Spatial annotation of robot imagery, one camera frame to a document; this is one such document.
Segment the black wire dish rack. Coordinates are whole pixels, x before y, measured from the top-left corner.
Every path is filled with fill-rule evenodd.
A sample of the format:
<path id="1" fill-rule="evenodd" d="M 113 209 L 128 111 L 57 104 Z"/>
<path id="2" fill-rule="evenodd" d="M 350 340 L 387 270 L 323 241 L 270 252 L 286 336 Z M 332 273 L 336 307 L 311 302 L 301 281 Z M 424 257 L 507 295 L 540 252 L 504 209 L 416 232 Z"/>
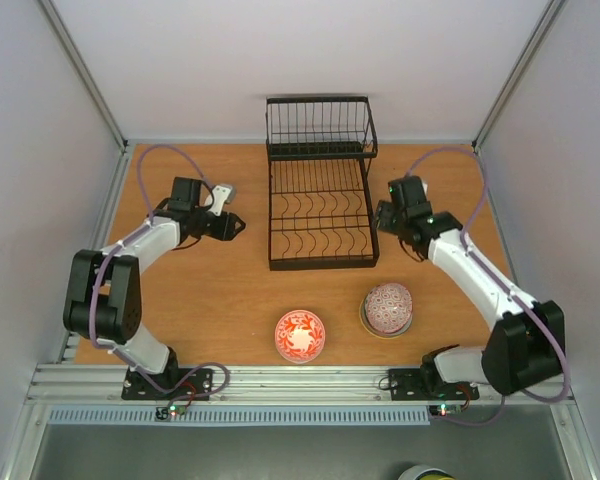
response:
<path id="1" fill-rule="evenodd" d="M 378 140 L 368 97 L 269 97 L 265 121 L 270 269 L 374 267 L 369 171 Z"/>

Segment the orange floral patterned bowl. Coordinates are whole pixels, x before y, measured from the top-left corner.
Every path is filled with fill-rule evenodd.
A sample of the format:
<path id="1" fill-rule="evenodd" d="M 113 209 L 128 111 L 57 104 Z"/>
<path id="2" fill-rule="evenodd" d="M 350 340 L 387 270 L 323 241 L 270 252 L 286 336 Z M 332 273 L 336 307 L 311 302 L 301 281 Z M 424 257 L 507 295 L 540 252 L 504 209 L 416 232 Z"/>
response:
<path id="1" fill-rule="evenodd" d="M 306 364 L 324 349 L 326 329 L 321 319 L 308 310 L 292 310 L 277 322 L 274 331 L 276 350 L 285 360 Z"/>

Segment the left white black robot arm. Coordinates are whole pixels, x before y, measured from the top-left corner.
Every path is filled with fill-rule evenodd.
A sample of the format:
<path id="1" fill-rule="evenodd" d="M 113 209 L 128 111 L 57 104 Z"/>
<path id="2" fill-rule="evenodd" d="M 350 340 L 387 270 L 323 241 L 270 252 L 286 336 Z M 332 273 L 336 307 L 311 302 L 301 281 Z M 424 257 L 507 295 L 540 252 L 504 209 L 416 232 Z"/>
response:
<path id="1" fill-rule="evenodd" d="M 137 229 L 100 250 L 80 250 L 72 259 L 65 329 L 125 361 L 159 398 L 175 395 L 187 376 L 179 371 L 175 351 L 142 322 L 141 275 L 189 238 L 231 241 L 246 227 L 225 210 L 236 195 L 233 186 L 213 186 L 201 200 L 203 186 L 201 180 L 175 178 L 170 196 L 151 207 Z"/>

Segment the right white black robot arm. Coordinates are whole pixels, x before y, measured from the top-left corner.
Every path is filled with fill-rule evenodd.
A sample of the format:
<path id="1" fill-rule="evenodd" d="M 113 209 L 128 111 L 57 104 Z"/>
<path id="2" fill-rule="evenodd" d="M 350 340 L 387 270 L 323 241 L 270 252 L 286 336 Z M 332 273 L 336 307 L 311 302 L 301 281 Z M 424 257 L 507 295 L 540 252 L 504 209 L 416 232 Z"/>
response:
<path id="1" fill-rule="evenodd" d="M 562 389 L 552 399 L 565 398 L 570 375 L 562 309 L 553 301 L 538 301 L 509 280 L 453 214 L 434 212 L 420 177 L 392 180 L 388 190 L 389 200 L 376 209 L 377 229 L 444 272 L 489 328 L 483 347 L 448 346 L 425 355 L 420 367 L 424 390 L 439 397 L 457 383 L 474 383 L 509 396 L 561 376 Z"/>

